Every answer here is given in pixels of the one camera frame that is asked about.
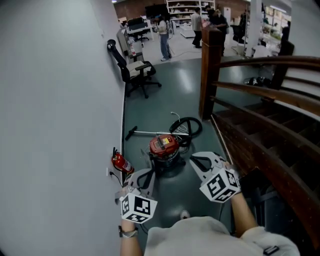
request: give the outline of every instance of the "watch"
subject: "watch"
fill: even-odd
[[[122,230],[122,227],[119,226],[119,236],[121,238],[133,238],[133,237],[136,237],[138,235],[138,229],[135,228],[135,230],[133,231],[129,231],[129,232],[124,232]]]

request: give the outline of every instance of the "floor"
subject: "floor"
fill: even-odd
[[[223,57],[223,61],[238,59],[239,57]],[[142,90],[134,91],[125,102],[125,135],[134,126],[141,131],[168,131],[173,122],[181,117],[195,117],[199,119],[198,108],[201,85],[201,59],[194,58],[181,61],[165,62],[155,65],[156,74],[152,80],[159,81],[161,88],[150,85],[147,88],[149,98],[145,99]],[[257,68],[228,67],[220,70],[220,81],[242,83],[243,79],[258,74]],[[260,102],[256,96],[219,88],[217,97],[232,101],[239,106],[251,105]],[[199,190],[201,180],[189,163],[189,157],[200,151],[213,151],[224,156],[213,126],[208,121],[202,122],[202,133],[192,140],[189,151],[182,155],[185,166],[178,166],[171,172],[157,179],[154,185],[153,197],[158,201],[154,217],[145,223],[151,227],[171,227],[180,219],[180,212],[188,210],[191,216],[212,216],[218,219],[219,203],[210,202]],[[146,168],[141,153],[148,148],[152,136],[133,135],[124,143],[125,158],[133,164],[136,170]],[[225,203],[221,221],[231,231],[230,203]],[[139,240],[145,248],[147,236],[140,229]]]
[[[172,59],[170,62],[177,62],[190,59],[199,59],[201,58],[201,49],[197,49],[192,44],[193,38],[185,38],[180,34],[180,28],[177,29],[177,33],[170,35],[169,46],[172,53]],[[160,39],[157,33],[153,33],[154,41],[150,33],[145,34],[146,37],[150,40],[144,40],[144,48],[142,49],[143,57],[145,61],[151,62],[153,65],[161,64],[162,54],[160,51]],[[237,53],[231,48],[237,43],[232,40],[232,34],[227,35],[224,46],[224,56],[236,56]]]

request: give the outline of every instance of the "green floor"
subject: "green floor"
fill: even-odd
[[[224,57],[223,61],[234,60],[237,57]],[[198,108],[201,85],[201,59],[190,59],[177,62],[166,62],[155,65],[154,81],[162,84],[162,88],[149,85],[146,89],[149,98],[145,99],[142,90],[134,91],[125,103],[125,134],[134,126],[141,131],[167,132],[171,124],[178,118],[170,112],[176,112],[180,117],[195,117],[199,119]],[[257,76],[258,69],[246,66],[228,67],[220,70],[219,81],[242,83],[245,78]],[[247,106],[260,102],[256,96],[219,88],[216,96],[228,100],[238,106]],[[222,110],[216,105],[215,111]],[[191,216],[219,217],[221,204],[210,202],[199,190],[201,181],[189,164],[189,157],[199,151],[213,151],[224,156],[217,134],[210,122],[202,123],[202,133],[192,140],[189,151],[182,155],[186,165],[177,167],[172,177],[163,176],[157,179],[153,196],[158,201],[155,215],[145,223],[151,227],[171,227],[180,219],[180,212],[188,210]],[[141,149],[146,150],[152,136],[133,135],[124,143],[125,158],[136,170],[146,168]],[[221,221],[231,229],[230,204],[226,203]],[[140,230],[139,240],[145,247],[147,236]]]

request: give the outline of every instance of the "white shelving unit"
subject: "white shelving unit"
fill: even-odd
[[[201,8],[201,16],[206,15],[205,6],[210,5],[216,8],[215,0],[166,0],[171,21],[177,27],[183,26],[184,23],[191,23],[191,15],[195,12],[195,8]]]

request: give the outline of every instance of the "blue jeans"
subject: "blue jeans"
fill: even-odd
[[[169,48],[169,34],[160,34],[160,47],[161,47],[161,53],[164,59],[171,58],[171,52]]]

